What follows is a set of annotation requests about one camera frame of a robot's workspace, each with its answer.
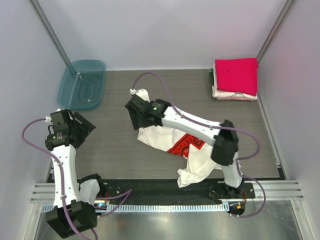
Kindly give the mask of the teal plastic bin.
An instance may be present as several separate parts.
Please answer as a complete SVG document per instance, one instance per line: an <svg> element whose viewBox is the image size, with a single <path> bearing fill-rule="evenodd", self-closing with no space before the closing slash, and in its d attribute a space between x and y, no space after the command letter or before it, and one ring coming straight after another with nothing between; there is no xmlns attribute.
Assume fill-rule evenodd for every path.
<svg viewBox="0 0 320 240"><path fill-rule="evenodd" d="M65 109L88 111L96 109L103 98L106 65L97 59L76 60L63 74L57 102Z"/></svg>

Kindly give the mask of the white t-shirt red print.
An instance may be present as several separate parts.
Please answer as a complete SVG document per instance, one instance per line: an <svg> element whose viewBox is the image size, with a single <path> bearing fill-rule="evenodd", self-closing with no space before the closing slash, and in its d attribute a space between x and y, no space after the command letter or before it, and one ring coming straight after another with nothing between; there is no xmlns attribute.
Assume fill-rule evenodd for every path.
<svg viewBox="0 0 320 240"><path fill-rule="evenodd" d="M139 128L137 140L157 150L186 159L186 167L177 170L179 188L200 183L213 170L221 169L221 166L211 159L212 146L181 130L161 126Z"/></svg>

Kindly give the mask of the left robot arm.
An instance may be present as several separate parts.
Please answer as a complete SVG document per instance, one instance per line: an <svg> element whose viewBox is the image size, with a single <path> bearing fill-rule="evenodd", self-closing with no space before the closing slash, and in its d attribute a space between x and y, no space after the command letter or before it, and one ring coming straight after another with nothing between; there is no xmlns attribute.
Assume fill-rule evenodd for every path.
<svg viewBox="0 0 320 240"><path fill-rule="evenodd" d="M52 132L45 140L51 156L55 195L53 210L45 214L49 226L63 239L97 226L95 199L107 192L97 173L80 182L76 176L77 149L96 128L78 112L69 109L51 113Z"/></svg>

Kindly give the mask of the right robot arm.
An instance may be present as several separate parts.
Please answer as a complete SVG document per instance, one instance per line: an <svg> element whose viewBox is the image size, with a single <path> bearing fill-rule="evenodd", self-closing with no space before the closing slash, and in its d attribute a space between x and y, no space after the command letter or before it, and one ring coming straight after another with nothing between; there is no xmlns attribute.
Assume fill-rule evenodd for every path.
<svg viewBox="0 0 320 240"><path fill-rule="evenodd" d="M183 157L179 188L199 183L220 167L224 176L222 192L236 198L244 191L244 178L238 171L238 136L231 121L207 121L174 108L169 102L132 95L126 103L137 140L157 150Z"/></svg>

